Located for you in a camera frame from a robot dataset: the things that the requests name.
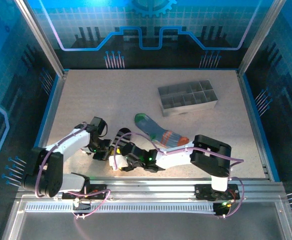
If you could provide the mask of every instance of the orange stripe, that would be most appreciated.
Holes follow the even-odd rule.
[[[160,141],[161,144],[164,144],[164,140],[166,138],[166,134],[167,133],[168,133],[168,131],[165,131],[165,133],[162,135],[162,138],[161,138],[161,141]]]
[[[169,131],[169,133],[168,133],[168,135],[166,137],[166,142],[164,143],[165,146],[167,145],[167,142],[168,142],[171,134],[172,134],[172,131]]]

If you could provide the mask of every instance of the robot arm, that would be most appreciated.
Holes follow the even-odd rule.
[[[40,178],[38,185],[40,195],[53,197],[58,192],[82,191],[83,186],[89,182],[87,177],[75,173],[63,174],[63,163],[79,149],[88,154],[94,154],[94,159],[96,156],[99,156],[98,159],[109,156],[110,140],[99,138],[105,126],[107,124],[103,119],[94,117],[90,124],[87,126],[79,124],[58,143],[44,148],[33,148],[27,156],[29,160],[24,170],[21,186],[34,192],[36,180]],[[119,160],[118,166],[121,170],[126,172],[136,167],[142,167],[146,171],[156,173],[174,166],[193,164],[212,176],[212,189],[226,191],[230,162],[222,157],[202,153],[192,148],[206,149],[211,153],[228,157],[231,154],[229,145],[203,135],[197,135],[194,141],[188,145],[160,151],[156,149],[146,151],[129,142],[121,148],[122,155],[118,155],[116,160]],[[109,164],[114,165],[113,156],[109,157]]]
[[[35,147],[27,156],[28,162],[25,167],[21,186],[26,190],[35,191],[35,184],[38,178],[39,169],[47,156],[48,152],[56,147],[49,155],[48,160],[42,170],[38,193],[47,197],[53,197],[58,192],[79,191],[82,189],[85,177],[78,174],[63,174],[63,163],[79,149],[85,150],[87,153],[106,152],[110,140],[99,139],[103,132],[106,122],[94,117],[86,128],[76,134],[84,127],[84,124],[77,125],[74,130],[68,134],[63,143],[54,143],[47,147]]]
[[[230,172],[230,161],[202,151],[193,150],[201,148],[212,154],[230,157],[231,147],[221,141],[203,135],[195,136],[193,142],[169,149],[152,149],[149,151],[138,148],[134,143],[128,143],[119,157],[119,167],[122,171],[130,171],[136,167],[142,167],[146,171],[156,173],[165,169],[193,164],[212,177],[212,189],[226,191]],[[109,158],[109,164],[114,168],[113,156]]]

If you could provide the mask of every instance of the striped sock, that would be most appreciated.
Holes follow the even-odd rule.
[[[187,144],[189,139],[173,131],[165,130],[144,113],[135,116],[136,126],[146,133],[151,140],[157,141],[168,148]]]

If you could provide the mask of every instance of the gear logo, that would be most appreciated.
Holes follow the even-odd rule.
[[[130,5],[136,14],[151,18],[165,14],[167,10],[172,9],[171,5],[176,3],[176,0],[132,0]]]

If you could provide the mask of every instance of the glass wall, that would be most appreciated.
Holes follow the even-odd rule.
[[[8,158],[27,161],[54,78],[15,3],[0,1],[0,238],[19,185],[20,170]]]
[[[287,0],[247,72],[280,180],[292,192],[292,0]]]
[[[237,68],[272,0],[28,0],[69,69]]]

